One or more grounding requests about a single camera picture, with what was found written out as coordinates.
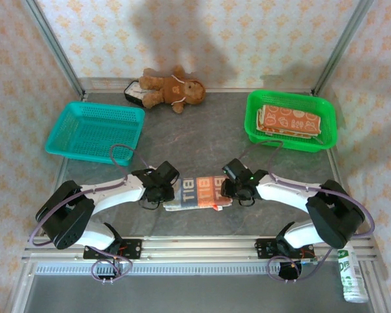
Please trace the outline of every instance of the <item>green plastic basket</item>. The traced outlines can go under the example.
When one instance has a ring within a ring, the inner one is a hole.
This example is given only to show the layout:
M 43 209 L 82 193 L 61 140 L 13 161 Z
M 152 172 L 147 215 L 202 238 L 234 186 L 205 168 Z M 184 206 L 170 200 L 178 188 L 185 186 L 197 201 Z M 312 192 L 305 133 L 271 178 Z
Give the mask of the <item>green plastic basket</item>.
M 141 134 L 145 112 L 140 108 L 90 102 L 71 102 L 56 122 L 45 150 L 76 160 L 111 164 L 109 150 L 115 143 L 135 149 Z M 123 166 L 133 152 L 116 147 L 113 156 Z
M 321 118 L 321 133 L 317 137 L 318 140 L 314 138 L 288 137 L 279 134 L 268 136 L 264 132 L 258 131 L 256 129 L 256 112 L 264 104 L 272 104 L 273 106 L 281 106 L 318 115 Z M 329 101 L 318 97 L 268 90 L 256 90 L 248 96 L 245 131 L 248 133 L 251 142 L 257 143 L 267 139 L 278 139 L 284 142 L 284 148 L 307 152 L 330 149 L 336 144 L 338 139 L 336 112 Z M 265 145 L 278 146 L 278 143 L 265 143 Z

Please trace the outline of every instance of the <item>white bottle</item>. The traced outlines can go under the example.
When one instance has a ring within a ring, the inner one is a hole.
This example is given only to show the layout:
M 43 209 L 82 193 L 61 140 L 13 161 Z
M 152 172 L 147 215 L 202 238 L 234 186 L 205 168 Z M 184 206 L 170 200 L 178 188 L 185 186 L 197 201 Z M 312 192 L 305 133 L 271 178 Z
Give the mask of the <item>white bottle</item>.
M 358 259 L 350 242 L 343 249 L 338 250 L 338 261 L 341 283 L 343 285 L 343 297 L 347 302 L 368 302 L 368 293 L 365 282 L 360 272 Z

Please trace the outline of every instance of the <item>teddy bear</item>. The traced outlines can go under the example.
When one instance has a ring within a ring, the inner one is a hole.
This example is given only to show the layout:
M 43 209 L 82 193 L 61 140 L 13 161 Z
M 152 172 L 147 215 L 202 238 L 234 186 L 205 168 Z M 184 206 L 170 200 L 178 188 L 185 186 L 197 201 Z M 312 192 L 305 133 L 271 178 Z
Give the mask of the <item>teddy bear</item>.
M 139 79 L 142 89 L 155 90 L 146 93 L 142 99 L 144 107 L 150 109 L 159 103 L 172 105 L 175 113 L 182 113 L 184 105 L 200 104 L 206 95 L 206 89 L 198 80 L 185 78 L 185 71 L 182 66 L 177 65 L 170 77 L 154 77 L 145 75 L 150 69 L 143 71 Z

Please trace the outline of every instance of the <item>wire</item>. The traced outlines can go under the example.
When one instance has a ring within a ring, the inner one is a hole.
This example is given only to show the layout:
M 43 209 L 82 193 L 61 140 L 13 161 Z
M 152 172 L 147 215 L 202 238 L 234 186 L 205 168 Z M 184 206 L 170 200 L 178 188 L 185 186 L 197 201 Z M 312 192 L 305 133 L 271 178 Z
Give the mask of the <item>wire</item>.
M 296 183 L 288 183 L 282 179 L 277 179 L 271 172 L 271 168 L 272 168 L 272 160 L 274 159 L 274 157 L 278 154 L 279 150 L 282 148 L 284 142 L 281 141 L 281 140 L 263 140 L 261 142 L 257 142 L 255 143 L 254 145 L 251 145 L 249 148 L 247 148 L 245 151 L 242 152 L 242 154 L 239 156 L 239 159 L 241 159 L 242 157 L 244 157 L 245 155 L 248 154 L 248 152 L 250 152 L 252 149 L 255 149 L 258 145 L 262 145 L 264 143 L 279 143 L 279 146 L 277 146 L 277 148 L 272 152 L 271 156 L 269 157 L 268 159 L 268 163 L 267 163 L 267 171 L 268 171 L 268 174 L 270 175 L 271 179 L 276 183 L 276 184 L 279 184 L 279 185 L 282 185 L 282 186 L 286 186 L 286 187 L 289 187 L 289 188 L 293 188 L 293 189 L 297 189 L 297 190 L 301 190 L 301 191 L 306 191 L 306 192 L 310 192 L 310 191 L 314 191 L 314 192 L 323 192 L 325 194 L 331 194 L 333 196 L 337 196 L 337 197 L 341 197 L 343 199 L 346 199 L 347 201 L 353 203 L 354 205 L 356 205 L 365 215 L 366 217 L 368 218 L 369 220 L 369 224 L 370 224 L 370 228 L 368 231 L 364 232 L 364 233 L 359 233 L 359 234 L 354 234 L 353 235 L 353 238 L 362 238 L 362 237 L 366 237 L 366 236 L 369 236 L 371 235 L 374 230 L 375 230 L 375 222 L 373 220 L 373 217 L 371 215 L 371 213 L 369 213 L 369 211 L 361 204 L 359 203 L 358 201 L 356 201 L 355 199 L 353 199 L 352 197 L 346 195 L 346 194 L 342 194 L 341 192 L 337 192 L 337 191 L 333 191 L 333 190 L 329 190 L 329 189 L 323 189 L 323 188 L 314 188 L 314 187 L 308 187 L 308 186 L 302 186 L 302 185 L 298 185 Z M 327 259 L 328 255 L 332 252 L 332 249 L 330 248 L 326 255 L 321 259 L 321 261 L 317 264 L 317 267 L 310 273 L 308 274 L 307 276 L 305 277 L 302 277 L 302 278 L 298 278 L 298 279 L 294 279 L 293 282 L 296 282 L 298 280 L 305 280 L 309 277 L 312 277 L 319 269 L 320 267 L 323 265 L 323 263 L 325 262 L 325 260 Z M 279 281 L 279 282 L 288 282 L 288 280 L 284 280 L 284 279 L 279 279 L 279 278 L 276 278 L 276 277 L 273 277 L 270 273 L 270 263 L 273 261 L 273 260 L 276 260 L 276 259 L 285 259 L 285 260 L 289 260 L 289 262 L 291 262 L 291 264 L 293 264 L 297 270 L 297 274 L 299 275 L 298 273 L 298 268 L 297 268 L 297 265 L 295 264 L 295 262 L 291 259 L 291 258 L 288 258 L 287 256 L 273 256 L 271 259 L 268 260 L 267 262 L 267 272 L 268 272 L 268 276 L 271 277 L 271 279 L 273 280 L 276 280 L 276 281 Z
M 119 188 L 120 186 L 123 186 L 126 182 L 127 182 L 127 179 L 128 179 L 128 173 L 127 171 L 125 171 L 120 165 L 119 163 L 117 163 L 117 161 L 115 160 L 114 156 L 113 156 L 113 150 L 114 148 L 116 147 L 124 147 L 124 148 L 127 148 L 131 151 L 133 151 L 139 158 L 140 160 L 142 161 L 142 163 L 147 167 L 149 168 L 149 165 L 145 162 L 145 160 L 141 157 L 141 155 L 136 152 L 135 149 L 129 147 L 128 145 L 124 145 L 122 143 L 116 143 L 115 145 L 112 145 L 110 147 L 110 150 L 109 150 L 109 156 L 110 156 L 110 159 L 111 161 L 113 162 L 113 164 L 122 172 L 122 174 L 124 175 L 124 180 L 121 181 L 120 183 L 117 183 L 117 184 L 114 184 L 114 185 L 111 185 L 111 186 L 105 186 L 105 187 L 100 187 L 100 188 L 96 188 L 96 189 L 88 189 L 88 190 L 83 190 L 83 191 L 80 191 L 80 192 L 77 192 L 76 194 L 73 194 L 72 196 L 69 196 L 67 199 L 64 199 L 63 201 L 61 201 L 60 203 L 58 203 L 55 207 L 53 207 L 48 213 L 46 213 L 46 215 L 40 220 L 40 222 L 38 222 L 38 224 L 36 225 L 36 227 L 34 228 L 32 234 L 29 236 L 29 243 L 33 246 L 45 246 L 45 245 L 48 245 L 50 243 L 52 243 L 51 240 L 49 241 L 46 241 L 44 243 L 35 243 L 33 240 L 35 239 L 35 236 L 37 235 L 38 231 L 41 229 L 41 227 L 46 223 L 46 221 L 52 216 L 52 214 L 54 214 L 56 211 L 58 211 L 60 208 L 62 208 L 63 206 L 65 206 L 66 204 L 68 204 L 69 202 L 71 202 L 72 200 L 75 200 L 76 198 L 82 196 L 82 195 L 85 195 L 85 194 L 90 194 L 90 193 L 94 193 L 94 192 L 100 192 L 100 191 L 107 191 L 107 190 L 111 190 L 111 189 L 115 189 L 115 188 Z M 90 248 L 92 248 L 93 250 L 95 250 L 96 252 L 98 253 L 101 253 L 103 255 L 106 255 L 106 256 L 110 256 L 114 259 L 116 258 L 119 258 L 119 259 L 122 259 L 124 261 L 127 261 L 129 262 L 130 264 L 130 267 L 127 269 L 126 272 L 124 273 L 120 273 L 120 270 L 118 270 L 118 268 L 116 268 L 116 266 L 114 266 L 114 264 L 112 264 L 109 260 L 97 260 L 92 266 L 91 266 L 91 276 L 95 279 L 95 280 L 98 280 L 98 281 L 105 281 L 104 279 L 101 279 L 101 278 L 98 278 L 95 274 L 94 274 L 94 268 L 97 266 L 97 264 L 99 263 L 109 263 L 113 269 L 115 270 L 115 272 L 117 273 L 117 277 L 115 278 L 112 278 L 111 279 L 111 282 L 115 282 L 116 280 L 122 278 L 124 275 L 126 275 L 131 269 L 132 269 L 132 266 L 133 266 L 133 263 L 132 261 L 130 261 L 128 258 L 125 258 L 124 256 L 118 256 L 118 255 L 115 255 L 115 254 L 110 254 L 108 252 L 105 252 L 105 251 L 102 251 L 102 250 L 99 250 L 93 246 L 90 246 Z

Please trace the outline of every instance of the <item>patterned wallpaper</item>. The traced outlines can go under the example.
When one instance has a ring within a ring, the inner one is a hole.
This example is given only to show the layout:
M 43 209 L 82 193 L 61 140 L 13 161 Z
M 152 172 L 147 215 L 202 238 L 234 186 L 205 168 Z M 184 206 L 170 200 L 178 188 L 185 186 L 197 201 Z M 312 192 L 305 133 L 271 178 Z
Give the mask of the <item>patterned wallpaper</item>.
M 311 89 L 358 0 L 38 0 L 77 76 Z
M 375 1 L 323 97 L 340 117 L 340 167 L 375 218 L 391 293 L 391 0 Z
M 57 171 L 44 151 L 59 112 L 78 96 L 20 0 L 0 0 L 0 312 Z

